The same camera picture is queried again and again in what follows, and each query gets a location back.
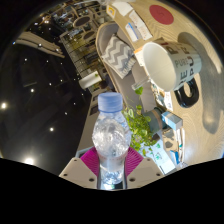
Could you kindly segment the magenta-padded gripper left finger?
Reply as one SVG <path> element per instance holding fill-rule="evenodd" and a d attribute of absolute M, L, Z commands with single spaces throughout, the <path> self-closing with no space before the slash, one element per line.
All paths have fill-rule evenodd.
<path fill-rule="evenodd" d="M 90 189 L 99 188 L 100 162 L 94 147 L 87 150 L 80 158 L 73 157 L 60 177 L 78 186 Z"/>

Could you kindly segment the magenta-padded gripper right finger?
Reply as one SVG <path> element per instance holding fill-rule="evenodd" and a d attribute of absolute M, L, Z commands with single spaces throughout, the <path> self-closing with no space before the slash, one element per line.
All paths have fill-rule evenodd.
<path fill-rule="evenodd" d="M 163 177 L 163 173 L 151 158 L 144 158 L 133 148 L 128 149 L 124 164 L 126 189 L 143 187 Z"/>

